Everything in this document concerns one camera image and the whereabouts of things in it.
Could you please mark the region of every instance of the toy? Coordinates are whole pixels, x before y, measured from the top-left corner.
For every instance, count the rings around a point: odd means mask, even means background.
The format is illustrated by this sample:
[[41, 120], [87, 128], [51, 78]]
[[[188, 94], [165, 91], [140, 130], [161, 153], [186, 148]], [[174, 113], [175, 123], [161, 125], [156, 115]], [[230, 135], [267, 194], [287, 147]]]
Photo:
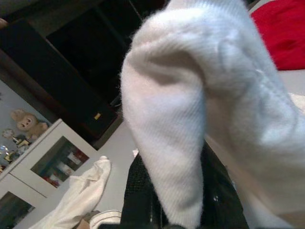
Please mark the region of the toy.
[[14, 136], [14, 131], [12, 129], [5, 129], [2, 131], [2, 137], [10, 139], [12, 136]]
[[17, 145], [17, 148], [23, 146], [29, 146], [31, 144], [30, 141], [24, 135], [18, 135], [17, 137], [12, 136], [13, 142]]
[[0, 165], [0, 174], [3, 172], [3, 170], [5, 169], [5, 166]]
[[36, 140], [48, 129], [48, 124], [39, 122], [35, 115], [27, 113], [22, 109], [12, 111], [10, 116], [16, 121], [17, 128], [26, 132], [28, 140]]
[[15, 151], [11, 151], [8, 155], [6, 155], [6, 156], [4, 157], [4, 159], [7, 160], [8, 163], [12, 163], [12, 162], [15, 161], [19, 156], [20, 156], [20, 154], [16, 153]]
[[10, 155], [10, 151], [6, 146], [0, 146], [0, 165], [7, 167], [10, 162], [6, 157]]
[[2, 18], [0, 18], [0, 29], [8, 26], [8, 22]]

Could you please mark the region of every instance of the white sock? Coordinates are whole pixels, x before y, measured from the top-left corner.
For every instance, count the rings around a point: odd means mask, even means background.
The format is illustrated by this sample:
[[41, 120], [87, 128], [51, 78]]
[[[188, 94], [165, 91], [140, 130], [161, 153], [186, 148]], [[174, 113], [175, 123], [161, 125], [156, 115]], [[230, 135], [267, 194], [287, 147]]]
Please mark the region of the white sock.
[[172, 0], [136, 33], [122, 102], [171, 223], [200, 223], [205, 134], [275, 213], [305, 209], [305, 119], [240, 0]]

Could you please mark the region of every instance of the glass cabinet door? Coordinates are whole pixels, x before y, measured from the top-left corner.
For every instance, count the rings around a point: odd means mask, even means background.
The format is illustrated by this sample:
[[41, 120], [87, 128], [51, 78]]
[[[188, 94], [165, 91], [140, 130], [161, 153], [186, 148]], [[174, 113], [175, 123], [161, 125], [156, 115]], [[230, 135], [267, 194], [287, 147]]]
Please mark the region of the glass cabinet door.
[[3, 229], [15, 227], [33, 209], [31, 204], [7, 192], [0, 199], [0, 227]]
[[58, 187], [88, 159], [87, 155], [62, 136], [31, 171]]
[[7, 174], [0, 181], [0, 229], [13, 228], [45, 199], [40, 193]]

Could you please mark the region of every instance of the gold label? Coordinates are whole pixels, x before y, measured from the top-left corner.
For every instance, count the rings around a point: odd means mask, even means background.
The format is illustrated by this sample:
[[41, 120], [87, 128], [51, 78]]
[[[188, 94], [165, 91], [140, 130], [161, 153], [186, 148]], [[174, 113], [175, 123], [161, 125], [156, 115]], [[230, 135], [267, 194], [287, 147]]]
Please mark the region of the gold label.
[[94, 117], [95, 120], [98, 120], [101, 117], [101, 113], [97, 113]]

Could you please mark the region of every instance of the white cabinet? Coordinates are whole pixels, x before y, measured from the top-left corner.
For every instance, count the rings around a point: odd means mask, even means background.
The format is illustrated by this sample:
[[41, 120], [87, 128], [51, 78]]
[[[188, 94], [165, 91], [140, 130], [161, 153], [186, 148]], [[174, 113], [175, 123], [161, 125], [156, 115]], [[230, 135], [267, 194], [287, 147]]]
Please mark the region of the white cabinet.
[[7, 174], [0, 182], [0, 228], [13, 228], [45, 197]]
[[45, 197], [56, 190], [96, 150], [60, 122], [10, 172]]

